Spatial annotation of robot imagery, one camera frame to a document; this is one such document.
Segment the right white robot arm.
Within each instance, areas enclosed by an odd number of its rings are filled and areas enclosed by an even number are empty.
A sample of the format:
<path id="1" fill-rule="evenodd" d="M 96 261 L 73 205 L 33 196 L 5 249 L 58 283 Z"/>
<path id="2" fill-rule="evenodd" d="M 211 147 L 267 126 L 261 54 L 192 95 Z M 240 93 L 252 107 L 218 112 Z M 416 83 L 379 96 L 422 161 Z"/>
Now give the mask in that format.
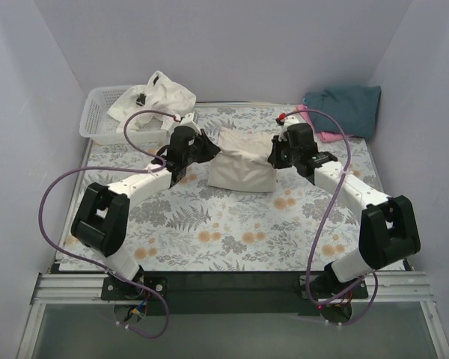
<path id="1" fill-rule="evenodd" d="M 340 297 L 358 278 L 420 251 L 414 209 L 407 197 L 391 197 L 348 174 L 335 156 L 319 151 L 308 124 L 291 118 L 281 127 L 272 139 L 268 158 L 272 167 L 295 168 L 301 177 L 339 200 L 360 226 L 358 247 L 309 280 L 311 293 Z"/>

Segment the cream t shirt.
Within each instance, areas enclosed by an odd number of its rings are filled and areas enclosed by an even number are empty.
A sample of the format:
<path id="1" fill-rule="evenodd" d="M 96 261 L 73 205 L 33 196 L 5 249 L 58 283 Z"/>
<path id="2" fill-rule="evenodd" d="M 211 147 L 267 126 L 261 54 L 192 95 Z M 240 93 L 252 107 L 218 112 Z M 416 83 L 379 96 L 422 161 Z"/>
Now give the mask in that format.
<path id="1" fill-rule="evenodd" d="M 273 135 L 245 134 L 220 128 L 221 151 L 210 162 L 207 184 L 231 191 L 271 193 L 276 189 L 276 169 L 268 163 Z"/>

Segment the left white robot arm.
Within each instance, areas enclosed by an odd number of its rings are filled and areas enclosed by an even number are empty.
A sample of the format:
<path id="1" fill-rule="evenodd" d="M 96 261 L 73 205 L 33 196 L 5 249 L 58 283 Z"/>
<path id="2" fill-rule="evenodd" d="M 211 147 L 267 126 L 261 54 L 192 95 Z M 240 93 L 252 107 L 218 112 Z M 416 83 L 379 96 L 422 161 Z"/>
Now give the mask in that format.
<path id="1" fill-rule="evenodd" d="M 188 166 L 209 162 L 219 152 L 203 130 L 178 126 L 169 144 L 146 168 L 121 181 L 108 185 L 94 182 L 86 188 L 71 234 L 100 258 L 109 274 L 119 279 L 118 289 L 126 298 L 138 298 L 144 290 L 144 281 L 139 277 L 144 271 L 124 246 L 131 208 L 175 186 Z"/>

